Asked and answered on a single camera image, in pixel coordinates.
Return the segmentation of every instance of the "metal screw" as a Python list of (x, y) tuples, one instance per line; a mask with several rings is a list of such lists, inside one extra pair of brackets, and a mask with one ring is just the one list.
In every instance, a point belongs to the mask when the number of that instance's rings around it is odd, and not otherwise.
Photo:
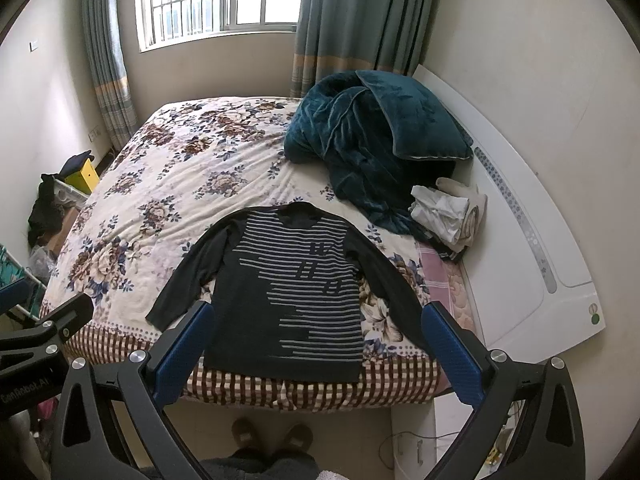
[(507, 354), (502, 350), (491, 350), (491, 359), (497, 363), (503, 363), (507, 360)]
[(71, 363), (71, 367), (74, 370), (79, 370), (80, 368), (84, 368), (85, 364), (86, 364), (86, 361), (84, 360), (84, 357), (78, 357), (74, 359), (74, 361)]
[(129, 361), (139, 363), (145, 360), (146, 352), (144, 350), (136, 350), (129, 355)]
[(562, 361), (559, 357), (551, 358), (551, 365), (553, 368), (557, 368), (558, 370), (562, 370), (564, 368), (564, 361)]

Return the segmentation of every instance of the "wall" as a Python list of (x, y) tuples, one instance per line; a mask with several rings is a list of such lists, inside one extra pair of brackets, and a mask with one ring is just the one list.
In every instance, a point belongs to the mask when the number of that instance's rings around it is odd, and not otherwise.
[(117, 2), (122, 53), (141, 124), (167, 103), (289, 95), (292, 32), (217, 36), (140, 52), (135, 0)]
[(563, 357), (597, 478), (640, 416), (640, 54), (605, 0), (439, 0), (423, 63), (537, 172), (590, 268), (607, 327)]
[[(80, 0), (31, 0), (0, 45), (0, 243), (28, 259), (27, 218), (41, 173), (109, 142), (84, 49)], [(29, 42), (38, 40), (30, 52)], [(102, 134), (90, 142), (88, 132)]]

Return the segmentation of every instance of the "tile floor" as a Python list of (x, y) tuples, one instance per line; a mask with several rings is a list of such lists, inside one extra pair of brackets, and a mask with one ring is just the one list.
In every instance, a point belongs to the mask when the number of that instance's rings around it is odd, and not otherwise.
[[(122, 431), (139, 466), (150, 465), (124, 405), (114, 402)], [(297, 422), (314, 432), (309, 453), (322, 469), (335, 471), (350, 480), (392, 480), (394, 475), (378, 458), (378, 447), (391, 434), (389, 408), (361, 409), (342, 413), (272, 412), (256, 408), (215, 406), (181, 399), (165, 409), (175, 429), (199, 460), (229, 456), (236, 450), (231, 424), (246, 416), (262, 437), (268, 451)], [(383, 446), (383, 458), (392, 463), (390, 444)]]

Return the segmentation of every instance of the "teal curtain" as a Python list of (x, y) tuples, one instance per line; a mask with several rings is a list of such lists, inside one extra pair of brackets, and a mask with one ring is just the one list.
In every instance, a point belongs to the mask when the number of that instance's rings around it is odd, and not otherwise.
[(138, 118), (122, 59), (116, 0), (82, 0), (82, 24), (100, 111), (111, 143), (121, 150), (136, 132)]
[(432, 0), (302, 0), (291, 96), (342, 70), (411, 74)]

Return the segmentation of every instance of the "plastic bag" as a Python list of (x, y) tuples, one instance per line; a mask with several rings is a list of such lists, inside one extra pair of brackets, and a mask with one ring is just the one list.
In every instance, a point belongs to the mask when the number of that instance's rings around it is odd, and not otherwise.
[(56, 261), (51, 257), (49, 250), (36, 245), (29, 255), (29, 270), (43, 283), (49, 283), (49, 278), (53, 269), (56, 268)]

